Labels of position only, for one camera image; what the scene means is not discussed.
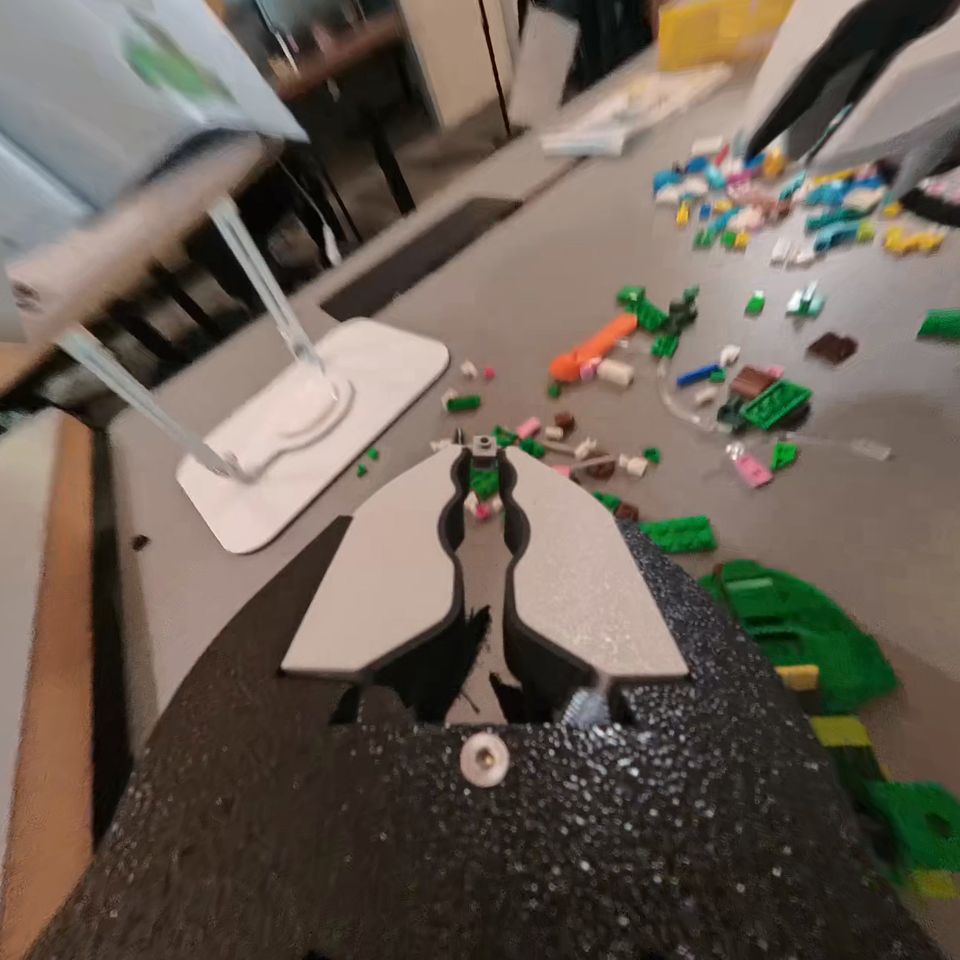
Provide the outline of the white door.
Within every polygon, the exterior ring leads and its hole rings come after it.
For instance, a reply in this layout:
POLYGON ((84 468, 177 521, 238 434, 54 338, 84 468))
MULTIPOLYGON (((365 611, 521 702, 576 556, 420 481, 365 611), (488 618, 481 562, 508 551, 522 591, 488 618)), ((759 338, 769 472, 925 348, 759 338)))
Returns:
POLYGON ((457 127, 496 97, 494 72, 476 1, 399 1, 431 110, 442 129, 457 127))

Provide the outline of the lego instruction booklets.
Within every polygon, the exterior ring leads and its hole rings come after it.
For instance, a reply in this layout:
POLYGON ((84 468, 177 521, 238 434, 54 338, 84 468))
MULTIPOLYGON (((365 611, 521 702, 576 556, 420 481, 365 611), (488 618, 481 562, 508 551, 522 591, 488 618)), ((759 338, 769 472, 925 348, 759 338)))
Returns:
POLYGON ((732 66, 713 64, 681 72, 654 72, 629 80, 580 118, 543 133, 547 157, 574 160, 620 157, 638 135, 658 126, 724 86, 732 66))

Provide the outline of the green lego build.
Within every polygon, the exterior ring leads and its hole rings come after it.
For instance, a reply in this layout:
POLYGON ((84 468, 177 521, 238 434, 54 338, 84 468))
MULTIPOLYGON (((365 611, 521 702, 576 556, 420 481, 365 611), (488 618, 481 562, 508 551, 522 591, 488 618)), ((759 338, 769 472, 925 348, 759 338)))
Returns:
POLYGON ((879 642, 816 586, 750 559, 717 564, 699 585, 800 704, 882 874, 916 898, 957 901, 958 798, 893 779, 858 716, 900 687, 879 642))

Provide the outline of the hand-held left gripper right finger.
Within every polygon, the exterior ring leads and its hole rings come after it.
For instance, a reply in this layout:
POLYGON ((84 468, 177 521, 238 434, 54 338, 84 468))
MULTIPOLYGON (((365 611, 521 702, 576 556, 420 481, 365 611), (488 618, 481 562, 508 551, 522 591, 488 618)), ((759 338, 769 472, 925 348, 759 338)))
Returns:
POLYGON ((625 690, 684 682, 690 667, 614 515, 528 453, 500 453, 503 655, 510 720, 559 720, 577 695, 586 724, 623 714, 625 690))

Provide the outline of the open lego instruction book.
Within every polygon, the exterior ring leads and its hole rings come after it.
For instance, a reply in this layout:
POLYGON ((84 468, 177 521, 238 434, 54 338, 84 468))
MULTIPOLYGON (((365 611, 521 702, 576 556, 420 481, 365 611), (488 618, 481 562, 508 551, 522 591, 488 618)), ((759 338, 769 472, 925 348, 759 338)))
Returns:
POLYGON ((308 139, 198 1, 3 1, 1 130, 94 210, 198 139, 308 139))

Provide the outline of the wide green lego plate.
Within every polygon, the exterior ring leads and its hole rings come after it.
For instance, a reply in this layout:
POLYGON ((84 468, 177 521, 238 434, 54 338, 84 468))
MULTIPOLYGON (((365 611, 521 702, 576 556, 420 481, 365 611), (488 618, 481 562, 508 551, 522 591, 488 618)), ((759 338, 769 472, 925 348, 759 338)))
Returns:
POLYGON ((742 420, 752 428, 769 431, 809 404, 813 391, 802 384, 779 379, 744 405, 742 420))

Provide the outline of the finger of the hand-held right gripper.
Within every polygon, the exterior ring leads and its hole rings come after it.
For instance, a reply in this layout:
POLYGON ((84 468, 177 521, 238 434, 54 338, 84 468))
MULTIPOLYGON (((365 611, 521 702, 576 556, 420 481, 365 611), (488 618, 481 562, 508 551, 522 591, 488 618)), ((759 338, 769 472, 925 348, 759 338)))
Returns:
POLYGON ((794 2, 750 92, 742 158, 780 139, 790 160, 808 154, 902 50, 945 20, 944 1, 794 2))
POLYGON ((935 176, 958 150, 959 24, 945 22, 902 48, 821 148, 807 170, 836 173, 867 163, 896 166, 890 199, 935 176))

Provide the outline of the white paper sheet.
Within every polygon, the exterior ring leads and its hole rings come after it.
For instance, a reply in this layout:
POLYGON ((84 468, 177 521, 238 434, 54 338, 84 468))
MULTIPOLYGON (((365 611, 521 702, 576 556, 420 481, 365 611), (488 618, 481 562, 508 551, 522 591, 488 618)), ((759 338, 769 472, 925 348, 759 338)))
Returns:
POLYGON ((559 114, 580 37, 575 19, 536 4, 528 7, 508 103, 513 130, 544 128, 559 114))

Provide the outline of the brown lego tile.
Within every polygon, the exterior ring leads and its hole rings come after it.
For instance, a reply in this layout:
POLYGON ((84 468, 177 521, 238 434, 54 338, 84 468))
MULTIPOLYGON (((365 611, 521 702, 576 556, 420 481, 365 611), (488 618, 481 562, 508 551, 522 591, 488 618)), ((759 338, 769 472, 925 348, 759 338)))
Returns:
POLYGON ((729 384, 729 393, 743 402, 752 402, 769 390, 781 378, 780 374, 757 366, 743 366, 729 384))

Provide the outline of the transparent curved lego rod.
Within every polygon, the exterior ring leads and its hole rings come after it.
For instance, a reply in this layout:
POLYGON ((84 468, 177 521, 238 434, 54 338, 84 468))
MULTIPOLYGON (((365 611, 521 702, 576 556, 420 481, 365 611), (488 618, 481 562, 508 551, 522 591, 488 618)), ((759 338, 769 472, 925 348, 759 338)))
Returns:
POLYGON ((891 447, 869 438, 837 439, 797 432, 785 433, 782 438, 801 446, 818 446, 831 450, 844 450, 876 462, 887 462, 893 457, 891 447))
POLYGON ((703 434, 716 434, 719 424, 708 414, 698 412, 678 400, 676 390, 670 385, 672 359, 666 356, 657 360, 655 367, 656 393, 661 406, 677 421, 684 423, 703 434))

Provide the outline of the wooden background table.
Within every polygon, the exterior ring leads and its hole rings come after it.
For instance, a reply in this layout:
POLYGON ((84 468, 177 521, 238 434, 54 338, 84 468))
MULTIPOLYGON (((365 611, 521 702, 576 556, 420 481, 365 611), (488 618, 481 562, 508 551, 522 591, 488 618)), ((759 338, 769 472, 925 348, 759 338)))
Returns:
POLYGON ((352 28, 331 34, 276 78, 280 100, 306 133, 318 161, 338 142, 361 142, 370 150, 397 211, 416 202, 391 142, 395 111, 416 102, 407 67, 407 30, 395 9, 382 10, 352 28))

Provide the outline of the white book stand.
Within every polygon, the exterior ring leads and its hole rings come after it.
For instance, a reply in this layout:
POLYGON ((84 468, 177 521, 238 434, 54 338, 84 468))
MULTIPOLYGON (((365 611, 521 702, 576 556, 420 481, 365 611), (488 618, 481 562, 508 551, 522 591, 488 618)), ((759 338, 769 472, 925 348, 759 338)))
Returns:
POLYGON ((2 394, 57 348, 183 453, 175 478, 222 548, 274 541, 432 387, 441 342, 353 318, 312 342, 241 220, 234 194, 272 158, 253 134, 215 141, 126 195, 87 228, 2 264, 2 394), (293 360, 205 437, 177 422, 89 330, 209 219, 293 360))

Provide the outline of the yellow lego box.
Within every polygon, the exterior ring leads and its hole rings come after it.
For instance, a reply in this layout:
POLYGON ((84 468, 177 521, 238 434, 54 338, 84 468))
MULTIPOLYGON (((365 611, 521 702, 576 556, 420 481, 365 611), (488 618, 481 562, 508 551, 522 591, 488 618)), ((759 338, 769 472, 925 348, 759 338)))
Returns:
POLYGON ((794 6, 792 1, 677 1, 657 20, 657 70, 763 60, 794 6))

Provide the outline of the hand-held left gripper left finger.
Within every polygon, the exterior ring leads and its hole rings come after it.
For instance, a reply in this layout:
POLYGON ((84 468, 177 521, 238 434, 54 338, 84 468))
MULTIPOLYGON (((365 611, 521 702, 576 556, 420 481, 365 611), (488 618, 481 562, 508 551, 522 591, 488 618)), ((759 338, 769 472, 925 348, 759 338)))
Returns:
POLYGON ((281 661, 282 674, 393 692, 442 724, 489 624, 468 615, 457 556, 472 454, 449 445, 378 489, 342 539, 281 661))

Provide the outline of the pile of colourful lego pieces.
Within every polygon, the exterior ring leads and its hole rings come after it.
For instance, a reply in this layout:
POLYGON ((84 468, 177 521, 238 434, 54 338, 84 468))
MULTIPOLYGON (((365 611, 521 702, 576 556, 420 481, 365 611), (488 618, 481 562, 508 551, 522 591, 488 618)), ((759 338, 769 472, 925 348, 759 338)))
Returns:
POLYGON ((744 161, 720 138, 696 141, 687 160, 655 171, 652 199, 692 232, 696 253, 718 248, 745 253, 761 233, 798 215, 798 239, 774 241, 770 263, 805 267, 848 246, 868 246, 881 234, 894 257, 931 255, 958 230, 958 157, 893 198, 899 170, 877 161, 833 174, 809 174, 774 145, 744 161))

